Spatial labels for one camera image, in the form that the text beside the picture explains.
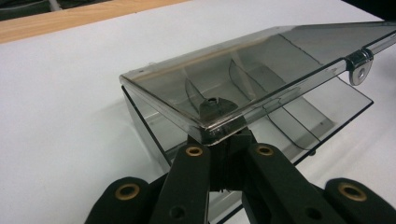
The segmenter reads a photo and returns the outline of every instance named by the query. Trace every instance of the clear plastic lid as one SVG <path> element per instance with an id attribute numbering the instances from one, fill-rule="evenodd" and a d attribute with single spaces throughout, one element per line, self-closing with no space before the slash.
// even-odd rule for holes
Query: clear plastic lid
<path id="1" fill-rule="evenodd" d="M 275 27 L 121 75 L 188 135 L 214 145 L 396 42 L 396 22 Z"/>

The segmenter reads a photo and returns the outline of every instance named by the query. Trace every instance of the white tabletop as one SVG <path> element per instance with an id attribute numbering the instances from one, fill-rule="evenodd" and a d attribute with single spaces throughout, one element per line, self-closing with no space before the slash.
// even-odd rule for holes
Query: white tabletop
<path id="1" fill-rule="evenodd" d="M 113 181 L 161 174 L 120 74 L 273 26 L 354 21 L 379 19 L 336 0 L 191 1 L 0 45 L 0 223 L 82 223 Z M 311 182 L 349 177 L 396 205 L 395 50 L 358 87 L 375 104 L 298 166 Z"/>

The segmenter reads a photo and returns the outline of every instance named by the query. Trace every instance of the wooden surface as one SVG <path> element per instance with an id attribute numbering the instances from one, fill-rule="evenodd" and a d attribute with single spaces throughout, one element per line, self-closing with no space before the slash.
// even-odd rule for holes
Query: wooden surface
<path id="1" fill-rule="evenodd" d="M 0 21 L 0 44 L 185 1 L 113 0 L 10 21 Z"/>

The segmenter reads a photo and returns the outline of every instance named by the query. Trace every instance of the white table surface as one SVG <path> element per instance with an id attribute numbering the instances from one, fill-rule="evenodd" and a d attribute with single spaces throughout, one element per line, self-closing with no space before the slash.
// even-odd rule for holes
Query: white table surface
<path id="1" fill-rule="evenodd" d="M 0 45 L 0 223 L 82 223 L 114 180 L 161 173 L 120 74 L 273 26 L 354 21 L 379 19 L 336 0 L 191 1 Z M 352 178 L 396 205 L 395 51 L 358 87 L 375 104 L 298 166 L 311 182 Z"/>

